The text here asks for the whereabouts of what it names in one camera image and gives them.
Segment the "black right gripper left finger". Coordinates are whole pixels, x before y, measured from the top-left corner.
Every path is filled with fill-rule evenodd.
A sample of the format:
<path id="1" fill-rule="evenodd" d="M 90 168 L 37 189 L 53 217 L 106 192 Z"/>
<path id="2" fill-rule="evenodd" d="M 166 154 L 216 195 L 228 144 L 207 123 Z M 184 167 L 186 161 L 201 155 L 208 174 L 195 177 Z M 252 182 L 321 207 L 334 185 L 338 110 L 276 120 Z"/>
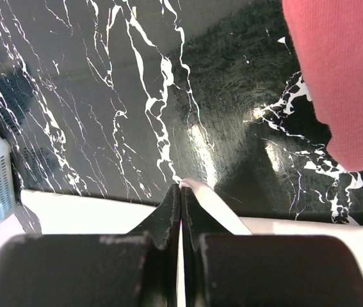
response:
<path id="1" fill-rule="evenodd" d="M 123 235 L 18 235 L 0 249 L 0 306 L 176 306 L 181 192 Z"/>

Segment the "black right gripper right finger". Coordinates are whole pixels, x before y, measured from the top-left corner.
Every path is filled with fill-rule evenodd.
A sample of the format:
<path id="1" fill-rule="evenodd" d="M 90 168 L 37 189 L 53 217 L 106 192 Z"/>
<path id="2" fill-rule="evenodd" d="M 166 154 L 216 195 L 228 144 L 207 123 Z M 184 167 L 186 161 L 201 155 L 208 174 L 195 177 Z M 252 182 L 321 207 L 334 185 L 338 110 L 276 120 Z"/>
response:
<path id="1" fill-rule="evenodd" d="M 363 275 L 325 235 L 235 235 L 181 190 L 187 306 L 363 306 Z"/>

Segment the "white Coca-Cola t-shirt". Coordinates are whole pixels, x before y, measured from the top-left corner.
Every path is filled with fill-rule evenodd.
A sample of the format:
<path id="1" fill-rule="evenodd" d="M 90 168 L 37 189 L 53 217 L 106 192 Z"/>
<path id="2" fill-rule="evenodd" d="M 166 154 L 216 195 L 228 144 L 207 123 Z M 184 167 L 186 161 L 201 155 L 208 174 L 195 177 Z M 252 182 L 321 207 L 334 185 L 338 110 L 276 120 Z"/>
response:
<path id="1" fill-rule="evenodd" d="M 193 190 L 200 205 L 234 234 L 329 235 L 343 241 L 351 250 L 363 275 L 363 226 L 285 219 L 238 217 L 203 182 L 184 179 L 180 187 Z M 154 211 L 154 207 L 124 201 L 24 190 L 22 199 L 38 214 L 44 234 L 126 233 Z M 23 234 L 15 215 L 0 224 L 0 248 L 10 238 Z"/>

